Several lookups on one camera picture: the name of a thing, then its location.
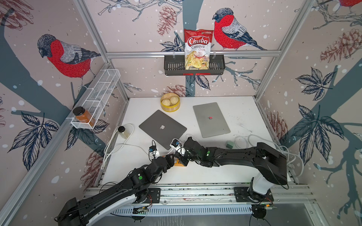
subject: steamed bun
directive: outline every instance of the steamed bun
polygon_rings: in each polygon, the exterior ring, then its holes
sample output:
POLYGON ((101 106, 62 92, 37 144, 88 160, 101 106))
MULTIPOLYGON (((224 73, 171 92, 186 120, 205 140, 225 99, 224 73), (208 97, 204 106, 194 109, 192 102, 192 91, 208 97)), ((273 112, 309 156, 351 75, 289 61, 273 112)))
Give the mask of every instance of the steamed bun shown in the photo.
POLYGON ((169 99, 164 99, 162 101, 162 104, 165 105, 165 106, 170 106, 171 105, 171 101, 169 99))
POLYGON ((173 97, 171 97, 170 101, 171 101, 171 104, 175 105, 178 103, 178 97, 173 96, 173 97))

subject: silver laptop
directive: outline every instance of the silver laptop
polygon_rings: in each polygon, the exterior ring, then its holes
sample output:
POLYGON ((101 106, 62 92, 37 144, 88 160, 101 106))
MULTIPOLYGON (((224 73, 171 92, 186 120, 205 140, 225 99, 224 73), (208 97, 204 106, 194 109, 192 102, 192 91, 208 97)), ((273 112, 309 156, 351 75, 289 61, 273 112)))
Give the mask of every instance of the silver laptop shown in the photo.
POLYGON ((173 118, 160 110, 153 113, 148 119, 139 125, 145 133, 169 150, 174 138, 180 139, 187 130, 186 127, 176 122, 173 118))
POLYGON ((202 137, 205 138, 230 133, 230 129, 221 113, 218 103, 195 105, 194 112, 202 137))

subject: orange jar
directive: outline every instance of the orange jar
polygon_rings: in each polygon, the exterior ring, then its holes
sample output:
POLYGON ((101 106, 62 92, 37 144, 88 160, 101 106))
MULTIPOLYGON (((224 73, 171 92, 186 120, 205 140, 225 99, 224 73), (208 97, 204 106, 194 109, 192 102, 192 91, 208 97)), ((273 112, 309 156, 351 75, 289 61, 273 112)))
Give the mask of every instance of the orange jar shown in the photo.
POLYGON ((76 107, 75 109, 73 109, 73 114, 79 120, 79 122, 89 123, 91 127, 94 126, 96 120, 92 117, 89 111, 87 111, 83 107, 76 107))

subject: black shelf basket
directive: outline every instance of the black shelf basket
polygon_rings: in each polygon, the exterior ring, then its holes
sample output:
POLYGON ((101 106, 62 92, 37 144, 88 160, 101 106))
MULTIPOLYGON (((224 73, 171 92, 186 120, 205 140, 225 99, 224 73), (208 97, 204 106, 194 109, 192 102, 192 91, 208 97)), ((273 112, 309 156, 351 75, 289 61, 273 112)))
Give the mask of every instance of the black shelf basket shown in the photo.
POLYGON ((165 75, 220 75, 225 70, 224 55, 210 55, 209 69, 207 70, 185 70, 185 56, 175 55, 175 59, 172 55, 165 56, 165 75))

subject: green block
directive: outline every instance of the green block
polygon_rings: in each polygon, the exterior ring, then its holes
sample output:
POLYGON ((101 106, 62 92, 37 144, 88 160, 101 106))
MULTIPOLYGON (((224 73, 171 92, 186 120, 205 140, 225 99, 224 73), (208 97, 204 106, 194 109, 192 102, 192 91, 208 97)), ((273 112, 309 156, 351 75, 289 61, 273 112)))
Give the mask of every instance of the green block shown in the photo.
POLYGON ((232 141, 227 141, 226 144, 225 144, 226 148, 228 149, 232 149, 234 147, 234 142, 232 141))

